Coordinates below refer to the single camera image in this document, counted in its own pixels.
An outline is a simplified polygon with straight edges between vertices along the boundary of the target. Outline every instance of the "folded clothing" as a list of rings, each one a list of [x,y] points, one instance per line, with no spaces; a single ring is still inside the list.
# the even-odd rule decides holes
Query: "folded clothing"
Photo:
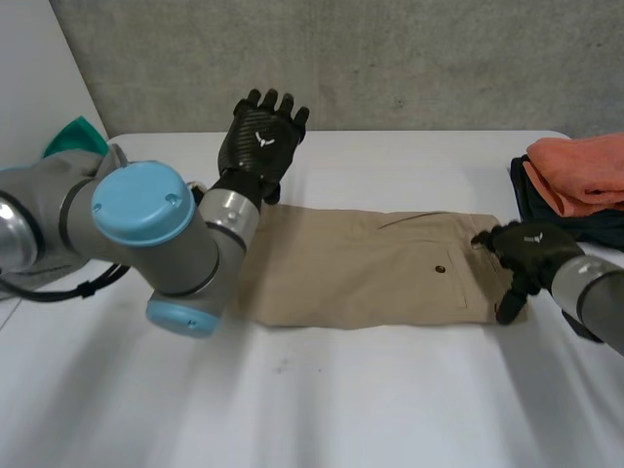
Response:
[[[235,313],[269,326],[494,323],[511,275],[470,240],[483,214],[263,207]]]
[[[557,215],[624,210],[624,134],[541,138],[526,154],[526,174]]]
[[[525,171],[528,157],[513,159],[510,176],[523,220],[546,220],[578,242],[590,242],[624,252],[624,212],[603,210],[584,217],[560,217],[533,186]]]

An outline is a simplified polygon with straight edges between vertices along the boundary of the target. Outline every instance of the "gray concrete wall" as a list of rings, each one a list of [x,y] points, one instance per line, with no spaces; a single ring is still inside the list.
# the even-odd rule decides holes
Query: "gray concrete wall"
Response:
[[[112,136],[225,130],[251,87],[317,130],[624,123],[617,0],[52,0]]]

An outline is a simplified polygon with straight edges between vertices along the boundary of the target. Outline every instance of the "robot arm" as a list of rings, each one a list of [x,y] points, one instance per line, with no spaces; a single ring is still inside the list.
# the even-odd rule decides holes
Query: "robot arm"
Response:
[[[114,154],[72,151],[0,173],[0,268],[97,258],[136,268],[154,289],[148,319],[190,336],[210,335],[231,299],[260,206],[277,203],[280,180],[305,135],[309,111],[293,97],[274,110],[253,90],[234,110],[219,151],[220,178],[195,205],[170,167],[127,164]],[[106,176],[94,167],[113,169]]]
[[[586,255],[554,224],[512,222],[483,232],[474,244],[496,253],[514,273],[496,319],[511,323],[529,294],[549,291],[574,331],[624,355],[624,269]]]
[[[559,269],[551,293],[577,324],[624,355],[622,268],[595,256],[578,256]]]

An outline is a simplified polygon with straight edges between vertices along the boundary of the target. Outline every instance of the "logo on robotic hand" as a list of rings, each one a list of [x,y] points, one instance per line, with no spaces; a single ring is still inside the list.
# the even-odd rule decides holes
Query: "logo on robotic hand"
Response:
[[[539,244],[540,242],[542,242],[543,238],[544,238],[544,233],[540,232],[539,236],[525,237],[525,242],[535,242],[535,243]]]
[[[275,142],[275,138],[266,140],[260,136],[259,132],[255,133],[255,139],[257,139],[257,142],[260,143],[260,148],[263,148],[264,146],[268,146],[269,144],[273,144]]]

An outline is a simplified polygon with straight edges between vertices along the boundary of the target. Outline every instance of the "black cable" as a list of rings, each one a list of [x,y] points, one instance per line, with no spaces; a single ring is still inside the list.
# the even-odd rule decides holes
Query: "black cable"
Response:
[[[71,291],[36,292],[20,288],[0,277],[0,287],[22,299],[33,302],[61,302],[74,297],[90,297],[103,288],[112,285],[130,270],[130,266],[114,264],[92,281],[86,281]]]

